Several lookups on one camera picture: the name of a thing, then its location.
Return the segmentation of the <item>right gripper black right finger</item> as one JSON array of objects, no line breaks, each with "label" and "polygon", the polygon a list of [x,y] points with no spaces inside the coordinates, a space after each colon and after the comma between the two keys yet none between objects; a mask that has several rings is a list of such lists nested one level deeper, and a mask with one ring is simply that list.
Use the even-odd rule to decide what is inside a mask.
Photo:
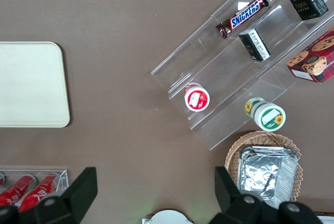
[{"label": "right gripper black right finger", "polygon": [[278,209],[241,193],[225,167],[215,167],[214,191],[221,212],[210,223],[321,223],[306,205],[283,202]]}]

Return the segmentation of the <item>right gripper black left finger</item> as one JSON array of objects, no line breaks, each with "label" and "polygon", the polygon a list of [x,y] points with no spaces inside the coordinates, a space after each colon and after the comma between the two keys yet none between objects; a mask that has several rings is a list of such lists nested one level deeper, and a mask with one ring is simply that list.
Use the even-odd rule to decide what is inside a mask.
[{"label": "right gripper black left finger", "polygon": [[22,213],[15,206],[1,207],[1,223],[81,223],[97,193],[97,170],[86,167],[61,196],[45,198]]}]

